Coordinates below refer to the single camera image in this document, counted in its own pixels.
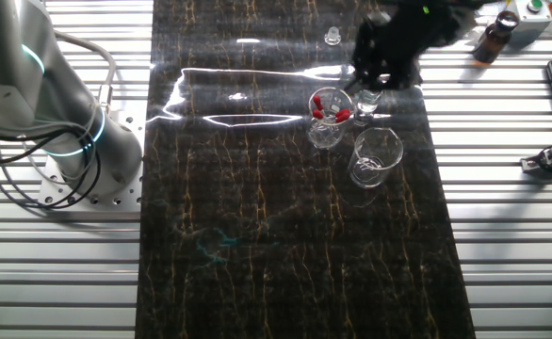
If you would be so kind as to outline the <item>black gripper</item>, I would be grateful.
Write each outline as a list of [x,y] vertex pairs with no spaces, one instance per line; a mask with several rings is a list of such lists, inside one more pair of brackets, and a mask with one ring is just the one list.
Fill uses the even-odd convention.
[[403,4],[389,16],[373,12],[358,27],[353,51],[351,80],[346,90],[368,89],[376,80],[377,90],[405,90],[420,84],[415,65],[386,70],[411,61],[426,49],[456,39],[460,20],[448,4]]

